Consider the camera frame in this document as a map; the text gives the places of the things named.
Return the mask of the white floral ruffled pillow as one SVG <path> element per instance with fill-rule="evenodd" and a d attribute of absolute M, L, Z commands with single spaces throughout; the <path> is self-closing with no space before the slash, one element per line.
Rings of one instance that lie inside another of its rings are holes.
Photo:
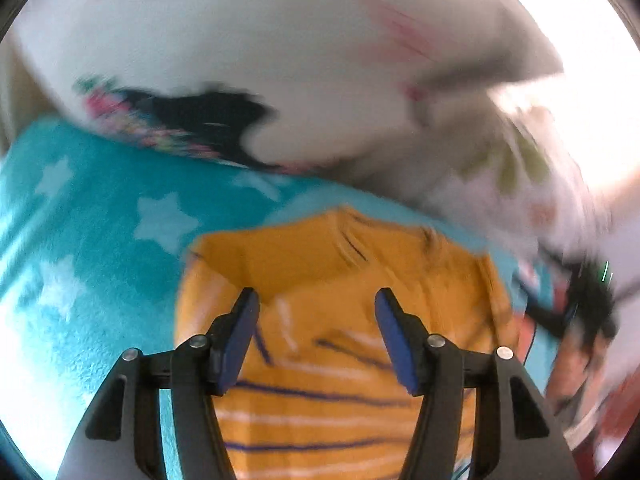
<path fill-rule="evenodd" d="M 574 159 L 552 139 L 542 106 L 477 119 L 456 143 L 469 148 L 421 205 L 523 257 L 591 252 L 612 214 Z"/>

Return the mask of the white eyelash print pillow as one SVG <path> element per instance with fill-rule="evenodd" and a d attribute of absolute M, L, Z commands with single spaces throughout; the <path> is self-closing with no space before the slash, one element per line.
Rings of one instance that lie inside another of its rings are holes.
<path fill-rule="evenodd" d="M 284 171 L 414 130 L 430 99 L 562 68 L 518 0 L 27 0 L 9 36 L 89 131 Z"/>

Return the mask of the yellow striped knit sweater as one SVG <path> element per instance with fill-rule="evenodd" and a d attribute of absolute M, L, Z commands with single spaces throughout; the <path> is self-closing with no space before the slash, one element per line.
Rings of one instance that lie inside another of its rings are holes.
<path fill-rule="evenodd" d="M 374 316 L 401 307 L 466 350 L 518 342 L 491 258 L 442 234 L 347 208 L 201 236 L 191 247 L 175 337 L 205 332 L 242 289 L 259 320 L 236 385 L 215 402 L 240 479 L 393 479 L 420 402 L 399 385 Z"/>

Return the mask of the teal cartoon fleece blanket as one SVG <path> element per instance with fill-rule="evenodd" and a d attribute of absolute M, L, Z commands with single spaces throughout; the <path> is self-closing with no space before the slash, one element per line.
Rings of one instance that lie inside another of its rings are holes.
<path fill-rule="evenodd" d="M 513 256 L 389 200 L 319 179 L 142 150 L 47 117 L 1 162 L 1 419 L 41 477 L 58 474 L 90 400 L 122 352 L 162 352 L 192 245 L 347 208 L 420 226 L 494 263 L 518 322 L 511 347 L 538 387 L 554 344 L 524 321 Z"/>

